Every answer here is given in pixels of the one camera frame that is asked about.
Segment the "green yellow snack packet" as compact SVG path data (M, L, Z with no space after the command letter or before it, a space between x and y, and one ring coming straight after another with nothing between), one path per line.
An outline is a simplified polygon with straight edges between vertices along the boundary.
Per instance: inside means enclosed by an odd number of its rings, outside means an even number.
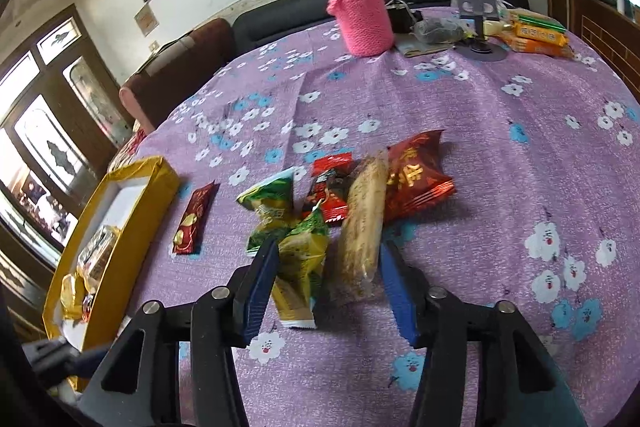
M320 295L329 243L329 227L320 202L279 243L279 266L271 296L283 327L317 327L314 306Z

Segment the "long beige biscuit pack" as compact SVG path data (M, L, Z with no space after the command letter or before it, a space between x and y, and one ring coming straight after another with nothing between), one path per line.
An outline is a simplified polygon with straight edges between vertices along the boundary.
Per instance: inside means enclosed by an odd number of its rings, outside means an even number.
M352 175L337 253L331 265L329 292L338 305L371 298L378 272L388 178L386 150L364 158Z

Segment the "red foil snack packet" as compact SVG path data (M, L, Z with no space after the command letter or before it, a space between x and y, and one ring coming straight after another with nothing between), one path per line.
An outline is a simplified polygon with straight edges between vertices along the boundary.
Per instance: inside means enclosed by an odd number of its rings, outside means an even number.
M456 193L454 179L442 171L442 130L423 131L387 149L384 222L406 219Z

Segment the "small red black candy packet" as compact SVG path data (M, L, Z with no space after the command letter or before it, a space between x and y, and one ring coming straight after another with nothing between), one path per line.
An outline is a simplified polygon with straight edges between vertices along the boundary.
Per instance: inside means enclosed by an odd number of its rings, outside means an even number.
M312 182L302 206L306 218L318 207L329 225L344 221L348 215L349 176L355 168L352 153L330 154L312 164Z

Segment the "yellow shallow cardboard box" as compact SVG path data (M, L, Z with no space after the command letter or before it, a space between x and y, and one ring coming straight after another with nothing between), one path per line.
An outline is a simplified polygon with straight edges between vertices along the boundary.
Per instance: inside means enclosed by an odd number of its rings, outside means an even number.
M47 293L42 319L50 339L64 339L80 352L115 340L179 185L160 156L104 176L81 211Z

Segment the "gold snack packet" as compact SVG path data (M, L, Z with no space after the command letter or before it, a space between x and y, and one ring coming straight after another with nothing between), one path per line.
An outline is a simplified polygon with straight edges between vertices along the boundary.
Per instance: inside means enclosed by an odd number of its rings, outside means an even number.
M65 320L78 321L82 317L86 288L84 280L77 273L68 273L62 278L60 303Z

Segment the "clear wrapped cracker pack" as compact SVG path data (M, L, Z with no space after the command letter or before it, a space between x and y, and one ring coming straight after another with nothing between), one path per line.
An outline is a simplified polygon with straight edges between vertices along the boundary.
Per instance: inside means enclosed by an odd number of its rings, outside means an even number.
M101 225L79 253L76 271L84 280L88 293L94 294L98 290L119 236L119 228Z

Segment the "dark red gold snack bar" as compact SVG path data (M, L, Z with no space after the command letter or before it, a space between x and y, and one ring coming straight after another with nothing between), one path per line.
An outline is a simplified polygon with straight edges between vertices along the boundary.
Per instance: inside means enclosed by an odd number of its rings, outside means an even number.
M172 239L174 255L194 255L200 249L210 205L218 188L219 184L213 181L193 191Z

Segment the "purple floral tablecloth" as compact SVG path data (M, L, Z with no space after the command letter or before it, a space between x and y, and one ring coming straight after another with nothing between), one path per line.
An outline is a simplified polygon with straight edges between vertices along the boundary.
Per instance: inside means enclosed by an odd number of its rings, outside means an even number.
M250 51L171 105L141 156L182 180L131 302L187 303L247 260L238 198L284 169L297 200L324 156L390 152L384 239L468 303L508 299L591 426L639 381L639 106L590 46L576 57L356 57L325 23Z

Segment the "orange biscuit packs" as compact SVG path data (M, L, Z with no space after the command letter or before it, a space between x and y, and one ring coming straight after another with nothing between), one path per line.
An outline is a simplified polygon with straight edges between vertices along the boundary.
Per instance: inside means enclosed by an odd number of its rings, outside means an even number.
M547 15L510 9L508 19L495 37L513 52L573 58L567 29Z

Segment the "clear bag dark contents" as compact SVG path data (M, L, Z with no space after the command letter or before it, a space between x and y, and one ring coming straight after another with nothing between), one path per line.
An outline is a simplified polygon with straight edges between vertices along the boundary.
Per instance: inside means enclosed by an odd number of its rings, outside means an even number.
M449 18L425 17L412 28L413 35L424 44L455 44L465 39L465 30Z

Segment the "pink sleeved thermos bottle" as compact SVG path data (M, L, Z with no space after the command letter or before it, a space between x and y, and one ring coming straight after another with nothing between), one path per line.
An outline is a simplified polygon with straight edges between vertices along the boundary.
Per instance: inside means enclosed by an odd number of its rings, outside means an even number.
M329 0L326 12L336 19L353 56L377 56L394 44L385 0Z

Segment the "grey phone stand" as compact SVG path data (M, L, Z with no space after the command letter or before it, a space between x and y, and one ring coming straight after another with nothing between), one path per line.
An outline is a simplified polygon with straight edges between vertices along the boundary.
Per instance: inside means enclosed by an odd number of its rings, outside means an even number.
M457 44L457 51L465 58L477 62L501 62L508 52L498 44L490 43L485 35L484 21L499 21L496 0L457 0L460 20L472 20L475 35L462 44Z

